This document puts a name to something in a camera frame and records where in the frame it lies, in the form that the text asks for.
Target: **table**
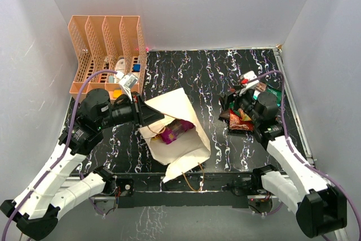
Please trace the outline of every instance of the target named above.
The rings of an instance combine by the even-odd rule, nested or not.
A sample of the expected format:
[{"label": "table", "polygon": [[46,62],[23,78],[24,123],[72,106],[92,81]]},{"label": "table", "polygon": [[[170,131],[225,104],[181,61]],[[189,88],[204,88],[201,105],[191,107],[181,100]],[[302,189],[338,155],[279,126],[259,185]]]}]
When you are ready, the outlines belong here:
[{"label": "table", "polygon": [[[218,120],[221,111],[218,101],[219,93],[229,90],[243,73],[252,70],[257,75],[261,75],[273,69],[278,69],[273,49],[151,51],[148,53],[148,69],[142,94],[144,100],[180,87],[184,88],[210,139],[211,156],[203,163],[205,170],[203,190],[228,191],[227,184],[229,188],[236,179],[247,180],[254,168],[267,164],[272,164],[282,170],[277,161],[254,140],[251,133],[228,135],[227,125]],[[281,88],[279,75],[269,75],[264,82],[278,90]],[[301,138],[287,98],[285,121],[295,146],[304,156]],[[148,146],[133,124],[123,124],[105,130],[103,134],[103,141],[93,149],[73,175],[77,175],[79,171],[88,173],[104,165],[118,177],[132,179],[136,192],[167,191],[168,193],[165,194],[169,194],[171,191],[190,191],[183,176],[166,184],[161,183],[167,166],[161,165],[152,158]],[[187,175],[192,185],[197,187],[202,175],[200,168],[193,169]],[[203,196],[202,199],[195,200],[194,205],[206,204],[204,199]]]}]

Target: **marble pattern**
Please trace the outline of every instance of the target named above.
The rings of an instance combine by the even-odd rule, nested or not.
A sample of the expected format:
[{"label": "marble pattern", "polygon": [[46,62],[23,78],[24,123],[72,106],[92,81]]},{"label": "marble pattern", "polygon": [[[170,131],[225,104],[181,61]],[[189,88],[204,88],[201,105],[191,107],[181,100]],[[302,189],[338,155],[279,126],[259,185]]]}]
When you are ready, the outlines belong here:
[{"label": "marble pattern", "polygon": [[[253,70],[261,75],[273,69],[277,69],[277,64],[271,49],[153,51],[148,54],[143,96],[147,100],[184,88],[211,142],[211,157],[204,162],[207,172],[251,172],[266,164],[280,168],[251,133],[228,135],[227,125],[218,120],[219,93],[237,83],[242,73]],[[265,82],[281,88],[278,75],[267,76]],[[285,119],[294,144],[303,154],[287,99]],[[152,158],[133,124],[105,130],[103,141],[76,171],[90,172],[100,165],[115,173],[163,173],[166,170],[166,166]]]}]

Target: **basket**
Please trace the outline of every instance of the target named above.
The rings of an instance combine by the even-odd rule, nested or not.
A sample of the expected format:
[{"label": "basket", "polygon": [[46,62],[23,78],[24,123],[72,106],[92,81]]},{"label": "basket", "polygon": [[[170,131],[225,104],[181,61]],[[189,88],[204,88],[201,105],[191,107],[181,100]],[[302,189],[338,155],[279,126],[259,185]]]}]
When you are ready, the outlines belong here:
[{"label": "basket", "polygon": [[[90,75],[102,69],[114,70],[122,58],[124,74],[132,72],[133,64],[140,64],[140,72],[133,72],[139,81],[132,91],[142,93],[147,52],[139,16],[72,16],[68,29],[78,59],[78,70],[70,90],[74,98]],[[89,91],[101,88],[109,92],[114,102],[113,92],[120,86],[109,83],[109,76],[104,73],[94,77],[84,88],[81,101]]]}]

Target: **purple snack bag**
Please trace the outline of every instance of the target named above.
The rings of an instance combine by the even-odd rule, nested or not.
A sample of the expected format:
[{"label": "purple snack bag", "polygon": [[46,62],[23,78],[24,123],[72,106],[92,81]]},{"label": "purple snack bag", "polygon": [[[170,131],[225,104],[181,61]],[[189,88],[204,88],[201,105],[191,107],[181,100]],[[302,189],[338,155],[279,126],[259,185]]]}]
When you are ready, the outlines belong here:
[{"label": "purple snack bag", "polygon": [[165,127],[165,131],[160,136],[166,144],[170,144],[193,127],[194,124],[189,121],[174,120]]}]

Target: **blue object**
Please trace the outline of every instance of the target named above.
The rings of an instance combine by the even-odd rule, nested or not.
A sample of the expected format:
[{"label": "blue object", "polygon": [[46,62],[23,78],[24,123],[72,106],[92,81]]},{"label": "blue object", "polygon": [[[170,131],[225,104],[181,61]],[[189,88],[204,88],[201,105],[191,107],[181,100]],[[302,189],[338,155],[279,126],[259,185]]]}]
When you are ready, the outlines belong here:
[{"label": "blue object", "polygon": [[140,64],[134,64],[133,65],[133,71],[134,72],[140,72]]}]

